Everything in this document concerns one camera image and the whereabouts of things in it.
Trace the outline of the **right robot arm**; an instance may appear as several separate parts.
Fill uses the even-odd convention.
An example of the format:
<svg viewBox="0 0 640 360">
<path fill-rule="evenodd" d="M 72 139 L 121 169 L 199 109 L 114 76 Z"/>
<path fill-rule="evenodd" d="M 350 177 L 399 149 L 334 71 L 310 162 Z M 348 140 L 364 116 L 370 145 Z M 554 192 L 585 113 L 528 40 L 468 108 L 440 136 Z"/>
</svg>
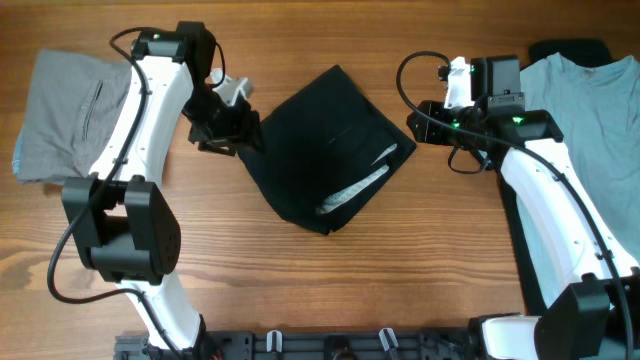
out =
<svg viewBox="0 0 640 360">
<path fill-rule="evenodd" d="M 544 311 L 469 324 L 473 359 L 636 359 L 639 264 L 581 185 L 563 135 L 544 110 L 446 108 L 425 101 L 407 124 L 422 143 L 480 150 L 530 214 L 555 279 Z"/>
</svg>

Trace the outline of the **black shorts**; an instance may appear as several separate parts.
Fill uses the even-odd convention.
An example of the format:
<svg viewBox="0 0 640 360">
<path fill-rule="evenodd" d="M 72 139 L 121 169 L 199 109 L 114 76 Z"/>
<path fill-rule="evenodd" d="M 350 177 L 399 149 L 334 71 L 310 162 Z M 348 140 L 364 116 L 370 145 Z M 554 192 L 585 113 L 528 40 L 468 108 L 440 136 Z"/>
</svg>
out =
<svg viewBox="0 0 640 360">
<path fill-rule="evenodd" d="M 261 123 L 265 149 L 239 157 L 272 209 L 323 235 L 346 225 L 416 144 L 335 65 Z"/>
</svg>

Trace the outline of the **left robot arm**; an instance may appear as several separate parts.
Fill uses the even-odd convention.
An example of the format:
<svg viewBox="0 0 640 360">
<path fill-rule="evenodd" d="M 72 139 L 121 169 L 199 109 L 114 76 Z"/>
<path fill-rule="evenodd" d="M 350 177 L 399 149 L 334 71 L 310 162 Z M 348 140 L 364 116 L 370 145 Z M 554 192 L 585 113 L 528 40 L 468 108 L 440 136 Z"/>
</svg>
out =
<svg viewBox="0 0 640 360">
<path fill-rule="evenodd" d="M 176 265 L 181 230 L 161 192 L 168 150 L 180 118 L 200 151 L 234 155 L 262 150 L 260 118 L 248 101 L 249 82 L 211 66 L 223 55 L 201 22 L 172 31 L 137 27 L 124 52 L 131 81 L 112 135 L 84 178 L 66 180 L 62 202 L 84 267 L 134 304 L 148 334 L 151 359 L 217 359 L 221 352 L 191 305 Z"/>
</svg>

